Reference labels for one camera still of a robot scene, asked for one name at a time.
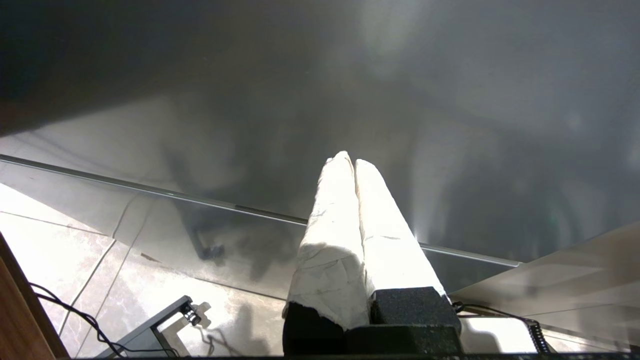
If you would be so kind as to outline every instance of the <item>floor tile grout line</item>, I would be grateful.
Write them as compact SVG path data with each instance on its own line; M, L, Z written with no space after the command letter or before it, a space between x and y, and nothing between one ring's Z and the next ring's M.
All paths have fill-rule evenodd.
M120 214L120 218L118 219L118 222L117 222L116 226L113 228L113 232L111 233L111 237L112 237L113 241L111 241L111 244L109 245L109 247L102 254L102 256L98 260L97 264L93 267L93 270L91 271L91 274L89 275L89 278L87 278L87 280L84 283L83 287L80 289L78 294L74 297L73 301L71 302L71 304L70 304L71 306L74 306L76 304L77 300L80 299L80 296L82 295L84 289L86 289L86 287L89 285L89 282L91 281L91 279L93 278L93 275L96 273L96 271L100 267L100 264L102 264L102 261L104 260L104 258L107 256L107 254L109 253L111 248L113 248L113 245L115 245L115 243L116 243L116 233L118 232L118 229L120 228L120 224L122 224L122 219L124 219L124 215L127 213L127 210L129 209L129 206L138 197L138 195L140 195L140 193L137 193L136 195L132 196L131 199L129 199L129 201L125 205L124 209L122 210L122 214ZM67 323L67 320L69 319L69 314L70 313L71 313L70 311L67 311L67 314L65 315L65 319L64 319L64 321L62 321L62 326L60 327L60 331L58 333L58 336L62 336L62 330L64 330L64 328L65 328L65 324Z
M611 349L609 349L609 348L605 348L605 347L601 347L601 346L599 347L597 345L591 345L591 344L587 344L587 343L580 343L578 341L573 341L573 340L568 340L568 339L563 339L563 338L558 338L557 336L553 336L553 335L545 334L545 339L546 338L554 338L554 339L557 339L557 340L560 340L560 341L567 341L569 343L574 343L574 344L578 344L578 345L585 345L585 346L588 346L588 347L595 347L595 348L600 348L602 350L611 351Z
M233 289L233 290L237 290L237 291L243 291L245 293L250 293L253 295L260 295L260 296L264 296L264 297L268 297L270 299L274 299L274 300L282 300L282 301L287 301L287 299L283 299L282 297L277 297L277 296L273 296L273 295L268 295L268 294L263 294L263 293L259 293L257 291L251 291L251 290L246 290L246 289L242 289L242 288L237 288L235 286L231 286L231 285L227 285L227 284L222 284L220 282L215 282L212 280L207 280L207 279L203 279L201 277L193 277L193 276L189 276L189 274L185 274L186 276L192 278L192 279L196 279L199 281L204 281L204 282L208 282L209 284L213 284L213 285L218 285L218 286L222 286L225 288L229 288L229 289Z
M294 225L302 225L306 227L308 224L308 219L305 219L305 218L293 217L290 215L276 213L273 211L266 211L262 209L251 208L249 206L242 206L239 204L234 204L231 202L225 202L220 200L214 200L214 199L210 199L202 196L194 196L188 193L175 192L175 191L167 190L164 188L158 188L155 186L139 184L131 181L116 179L114 177L93 174L90 172L83 172L83 171L74 170L71 168L65 168L65 167L59 167L56 165L40 163L37 161L17 158L15 156L9 156L5 154L0 154L0 163L9 163L9 164L22 166L22 167L34 168L37 170L52 172L53 174L70 176L76 179L84 179L87 181L92 181L94 183L106 184L106 185L115 186L119 188L125 188L128 190L134 190L137 192L150 193L153 195L168 197L171 199L183 200L186 202L191 202L194 204L200 204L204 206L212 206L214 208L225 209L228 211L243 213L245 215L252 215L255 217L276 220L276 221L285 222L285 223L294 224ZM521 262L519 261L501 259L493 256L475 254L473 252L449 249L446 247L436 247L434 245L428 245L424 243L421 244L421 247L425 250L431 250L433 252L438 252L440 254L473 259L476 261L483 261L488 263L495 263L498 265L506 265L511 267L517 267L521 265Z
M140 226L140 230L138 230L138 233L136 234L136 237L133 239L133 241L131 242L131 246L127 250L127 254L125 254L124 259L120 263L120 267L118 267L118 271L116 272L116 275L113 277L113 281L111 281L111 285L109 285L109 290L107 290L107 293L104 296L104 299L102 299L102 303L100 303L100 307L98 307L98 311L95 312L95 318L96 319L98 319L98 316L100 315L100 311L102 311L102 307L104 306L104 303L107 302L107 299L109 298L109 294L111 293L111 290L113 289L113 285L116 283L116 280L118 280L118 276L120 275L120 271L122 270L122 267L124 266L124 263L127 261L127 258L129 258L129 254L131 253L131 250L133 249L133 245L136 244L136 240L138 240L138 237L142 233L142 230L145 228L145 224L147 223L147 220L149 219L149 214L151 214L151 211L152 211L153 203L155 203L155 202L156 202L156 200L154 199L152 201L152 203L151 203L151 206L149 206L149 210L147 211L147 214L145 215L145 219L142 221L142 225ZM84 336L84 339L83 339L82 343L80 344L80 347L78 348L76 356L74 356L74 357L78 357L78 355L80 354L80 351L82 351L82 347L84 346L84 343L86 343L86 340L89 337L90 333L91 333L91 329L89 329L89 331Z
M21 218L25 218L25 219L29 219L29 220L34 220L34 221L44 222L44 223L46 223L46 224L51 224L51 225L56 225L56 226L62 226L62 227L66 227L67 229L74 229L74 230L78 230L78 231L84 231L84 232L86 232L86 233L90 233L90 234L96 234L96 235L102 235L102 236L109 236L109 235L107 235L107 234L100 233L99 231L91 231L91 230L86 230L86 229L80 229L79 227L75 227L75 226L69 226L69 225L58 224L58 223L56 223L56 222L51 222L51 221L46 221L46 220L42 220L42 219L32 218L32 217L28 217L28 216L20 215L20 214L9 213L9 212L7 212L7 211L3 211L3 210L0 210L0 213L2 213L2 214L7 214L7 215L11 215L11 216L15 216L15 217L21 217Z
M605 348L605 349L614 350L614 351L619 351L621 347L630 348L633 346L630 343L625 343L620 340L613 340L613 339L601 338L599 336L594 336L594 335L587 335L577 331L564 329L560 327L545 326L545 325L542 325L542 327L543 327L543 334L545 335L545 337L548 336L548 337L560 339L563 341L566 340L566 341L572 341L574 343L581 343L580 341L572 340L572 339L577 339L577 340L587 341L586 343L582 343L584 345L595 346L595 347ZM594 341L595 343L597 343L597 345L591 345L589 343L590 341Z
M109 251L111 251L111 249L113 248L113 245L115 245L115 243L116 243L116 240L113 239L111 241L111 243L109 244L109 246L107 247L107 249L102 253L102 255L100 256L100 259L98 259L98 262L95 264L95 266L93 267L93 270L89 274L89 277L84 282L84 285L82 286L82 288L80 288L80 291L74 297L73 301L69 305L75 306L75 304L78 301L78 299L80 299L80 296L82 295L84 289L86 289L86 287L89 285L89 282L91 282L91 279L93 278L93 275L95 275L95 273L98 271L98 268L100 268L100 265L102 264L102 261L104 261L104 258L107 257L107 254L109 254ZM65 325L67 324L67 320L69 319L69 315L70 314L71 314L71 311L67 311L67 313L65 315L65 319L62 321L62 325L60 326L60 331L58 332L58 336L62 336L62 330L65 329Z
M600 305L594 305L594 306L585 306L585 307L576 307L573 309L565 309L565 310L556 310L556 311L549 311L548 313L536 313L536 314L526 314L526 315L521 315L524 317L532 317L532 316L538 316L538 315L547 315L547 314L555 314L555 313L564 313L565 311L576 311L576 310L582 310L582 309L594 309L596 307L601 307L601 306L611 306L611 305L621 305L621 304L626 304L627 302L620 302L620 303L616 303L616 304L600 304Z
M13 151L11 152L11 154L9 154L9 155L11 155L11 156L16 155L20 150L22 150L22 148L23 148L23 147L24 147L24 145L25 145L25 144L24 144L24 142L22 142L19 138L15 137L15 139L16 139L16 140L18 140L18 142L19 142L20 144L18 144L18 146L16 146L16 147L13 149ZM0 167L0 172L4 171L4 169L6 168L6 166L7 166L7 165L9 165L9 164L8 164L8 163L2 163L2 165L4 165L4 166Z

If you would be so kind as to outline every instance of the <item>black wire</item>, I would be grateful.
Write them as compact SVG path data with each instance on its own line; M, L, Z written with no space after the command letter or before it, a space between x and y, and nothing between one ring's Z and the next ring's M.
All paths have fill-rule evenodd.
M51 297L52 297L52 298L56 299L57 301L62 302L62 300L60 300L60 298L58 298L58 297L56 296L56 294L52 293L51 291L49 291L49 289L45 288L44 286L40 286L40 285L38 285L38 284L34 284L34 283L32 283L32 282L30 282L30 283L29 283L29 285L33 286L34 288L38 288L38 289L40 289L40 290L42 290L42 291L46 292L47 294L51 295Z
M531 335L531 339L533 340L533 345L536 347L536 350L539 353L542 354L550 354L551 353L551 349L549 348L549 344L547 343L546 339L545 339L545 335L542 333L542 327L540 326L540 323L537 322L536 320L533 319L528 319L528 318L523 318L521 316L517 316L514 314L509 314L509 313L505 313L504 311L500 311L498 309L494 309L492 307L488 307L488 306L484 306L484 305L479 305L479 304L463 304L462 302L458 301L458 302L454 302L453 303L453 307L456 310L456 313L459 313L460 311L463 311L466 307L475 307L478 309L484 309L484 310L489 310L492 311L494 313L506 316L506 317L510 317L510 318L514 318L514 319L518 319L521 322L523 322L528 330L529 330L529 335Z
M37 284L31 284L31 283L30 283L30 285L32 285L35 288L41 289L41 290L47 292L48 294L50 294L52 296L52 297L47 297L45 295L36 293L36 296L38 298L46 300L46 301L49 301L49 302L52 302L54 304L57 304L57 305L65 308L66 310L71 311L72 313L79 315L84 321L88 322L89 325L91 325L95 329L95 331L97 332L98 341L101 342L101 343L107 344L107 346L111 349L111 351L113 351L114 354L116 354L116 356L118 356L118 357L124 357L121 354L121 351L123 351L123 350L128 351L128 352L158 352L158 351L164 351L167 354L171 354L171 355L173 355L175 357L179 357L178 352L174 348L162 348L162 349L155 349L155 350L154 349L150 349L150 350L146 350L146 349L145 350L132 350L132 349L129 349L129 348L125 347L122 344L114 343L111 340L109 340L109 338L107 338L107 336L104 334L102 329L100 329L100 326L98 325L98 321L96 321L96 319L93 316L91 316L91 315L89 315L87 313L83 313L82 311L74 308L73 306L62 302L54 293L52 293L51 291L47 290L43 286L40 286L40 285L37 285Z

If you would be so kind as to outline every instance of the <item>metal frame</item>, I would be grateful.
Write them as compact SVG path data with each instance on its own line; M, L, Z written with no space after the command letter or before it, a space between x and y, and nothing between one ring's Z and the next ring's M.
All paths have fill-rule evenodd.
M173 315L182 313L192 325L196 325L200 322L200 317L195 313L195 309L191 305L192 300L187 295L176 300L173 304L167 306L164 310L153 316L151 319L144 322L142 325L135 328L129 334L118 340L117 343L124 345L132 350L155 350L155 349L169 349L171 345L166 340L164 335L158 331L157 327L165 321L169 320ZM144 354L145 357L169 357L169 354L164 350L158 350L155 352L127 352L129 357L140 357L140 354ZM114 358L116 354L108 348L101 352L96 358L110 359Z
M186 202L191 202L193 204L212 206L214 208L225 209L225 210L229 210L229 211L235 211L236 213L242 213L242 214L246 214L246 215L253 215L255 217L267 218L267 219L270 219L270 220L286 222L286 223L294 224L294 225L307 226L307 222L308 222L308 220L304 219L304 218L292 217L292 216L289 216L289 215L283 215L283 214L279 214L279 213L274 213L272 211L254 209L254 208L250 208L248 206L242 206L242 205L238 205L238 204L232 204L230 202L212 200L212 199L208 199L206 197L193 196L193 195L189 195L189 194L181 193L181 192L173 192L173 191L169 191L169 190L162 189L162 188L156 188L155 186L148 186L148 185L143 185L143 184L138 184L138 183L132 183L130 181L119 180L119 179L115 179L113 177L107 177L107 176L102 176L102 175L97 175L97 174L91 174L89 172L83 172L83 171L78 171L78 170L74 170L74 169L71 169L71 168L64 168L64 167L58 167L58 166L55 166L55 165L39 163L37 161L31 161L31 160L22 159L22 158L16 158L14 156L9 156L9 155L4 155L4 154L0 154L0 162L9 163L9 164L13 164L13 165L18 165L18 166L22 166L22 167L34 168L34 169L37 169L37 170L44 170L44 171L52 172L54 174L74 177L76 179L93 181L95 183L113 185L113 186L117 186L117 187L120 187L120 188L125 188L125 189L128 189L128 190L136 190L136 191L139 191L139 192L150 193L150 194L153 194L153 195L159 195L159 196L162 196L162 197L168 197L168 198L175 199L175 200L183 200L183 201L186 201ZM202 244L198 243L199 240L197 239L197 236L192 234L191 235L191 240L193 241L194 247L196 249L196 252L198 253L198 256L200 258L207 259L207 258L210 257L209 254L207 253L207 251L202 247ZM482 261L482 262L485 262L485 263L491 263L491 264L502 265L502 266L509 266L509 267L512 267L512 268L518 267L520 264L522 264L519 261L495 258L493 256L476 254L474 252L468 252L468 251L463 251L463 250L450 249L450 248L447 248L447 247L428 245L428 244L425 244L425 243L419 243L419 244L420 244L420 247L423 250L431 251L431 252L437 252L439 254L456 256L458 258L466 258L466 259L471 259L471 260L477 260L477 261Z

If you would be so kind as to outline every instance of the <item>dark surface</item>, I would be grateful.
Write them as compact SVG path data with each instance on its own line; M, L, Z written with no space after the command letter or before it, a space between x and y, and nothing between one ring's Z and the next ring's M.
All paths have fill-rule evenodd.
M188 312L193 311L191 303L192 300L187 295L179 298L178 300L173 302L173 304L167 306L162 311L155 314L153 317L130 331L127 335L125 335L122 339L116 341L115 343L135 350L160 349L157 351L157 353L162 354L160 356L156 352L146 352L138 354L135 352L125 352L128 357L141 357L140 354L143 354L142 357L172 357L170 356L171 352L169 350L164 350L171 349L171 346L167 342L166 338L164 338L162 332L159 332L157 330L157 327L162 325L163 322L169 320L169 318L177 313L182 313L186 317L186 314ZM105 351L101 352L97 357L116 358L117 356L110 348L108 348Z
M432 287L376 290L371 295L371 324L452 327L462 324L448 299Z
M577 338L640 345L640 222L450 294Z
M289 303L282 329L285 355L344 354L346 346L341 326L311 307Z
M148 357L149 360L160 360L160 358ZM625 354L625 353L579 353L579 354L456 354L456 355L442 355L442 354L382 354L382 355L316 355L316 356L271 356L271 357L199 357L204 360L232 360L232 359L254 359L254 360L269 360L269 359L318 359L318 360L403 360L403 359L425 359L425 360L620 360L620 359L640 359L640 355L637 354Z
M371 325L346 333L349 354L461 354L456 329L447 326Z
M2 9L2 153L305 218L324 160L346 149L380 169L419 241L517 261L640 218L633 0ZM103 233L124 206L0 178ZM460 272L495 273L438 266L449 291Z

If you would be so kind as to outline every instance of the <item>black cable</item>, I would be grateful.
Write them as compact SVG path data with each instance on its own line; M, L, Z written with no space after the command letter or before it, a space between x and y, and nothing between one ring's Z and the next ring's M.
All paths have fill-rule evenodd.
M82 285L82 288L80 288L80 291L78 292L78 294L76 294L76 297L74 297L74 299L71 301L71 304L69 304L70 306L74 306L76 304L76 302L78 301L78 299L80 299L80 295L82 295L82 292L84 291L84 289L86 289L87 285L89 285L89 282L91 281L91 279L95 275L95 272L100 267L100 264L102 264L102 262L104 261L104 258L107 257L107 254L109 254L109 251L111 251L111 249L113 248L113 245L115 245L115 243L116 243L116 239L113 238L113 241L111 242L111 244L102 253L100 259L98 259L98 263L93 267L93 270L89 274L89 277L87 278L87 280L84 282L84 285ZM62 325L60 325L60 330L58 331L58 336L62 336L62 331L65 329L65 325L67 324L67 320L69 320L69 314L70 313L71 313L70 311L67 311L67 313L65 314L65 318L64 318L64 320L62 320Z
M47 294L51 295L51 297L52 297L52 298L56 299L57 301L62 302L62 300L60 300L60 298L58 298L58 297L56 296L56 294L52 293L51 291L49 291L49 289L45 288L44 286L40 286L40 285L38 285L38 284L34 284L34 283L32 283L32 282L30 282L30 283L29 283L29 285L33 286L34 288L38 288L38 289L40 289L40 290L42 290L42 291L46 292Z
M527 326L529 330L529 335L531 335L531 339L533 340L533 345L536 347L536 350L541 354L551 353L551 349L549 348L549 344L545 339L545 335L542 333L542 327L540 326L540 323L537 322L536 320L523 318L521 316L517 316L514 314L505 313L504 311L500 311L492 307L478 305L478 304L464 304L460 301L454 302L453 307L456 310L456 313L463 311L466 307L475 307L478 309L489 310L496 314L500 314L509 318L518 319Z
M96 321L96 319L93 316L91 316L91 315L89 315L87 313L83 313L82 311L74 308L73 306L62 302L54 293L52 293L51 291L47 290L43 286L40 286L40 285L37 285L37 284L31 284L31 283L30 283L30 285L32 285L33 287L36 287L38 289L41 289L41 290L47 292L48 294L50 294L51 296L53 296L53 297L47 297L45 295L36 293L36 296L38 298L46 300L46 301L49 301L49 302L52 302L54 304L57 304L57 305L65 308L66 310L71 311L72 313L79 315L84 321L88 322L89 325L91 325L95 329L95 331L97 332L98 341L101 342L101 343L107 344L107 346L111 349L111 351L113 351L113 353L116 354L116 356L118 356L118 357L124 357L121 354L121 352L123 350L124 351L128 351L128 352L158 352L158 351L164 351L167 354L171 354L171 355L173 355L175 357L179 357L178 352L174 348L162 348L162 349L150 349L150 350L132 350L132 349L129 349L129 348L125 347L122 344L114 343L114 342L112 342L111 340L109 340L107 338L107 336L104 334L102 329L100 329L100 326L98 325L98 321Z

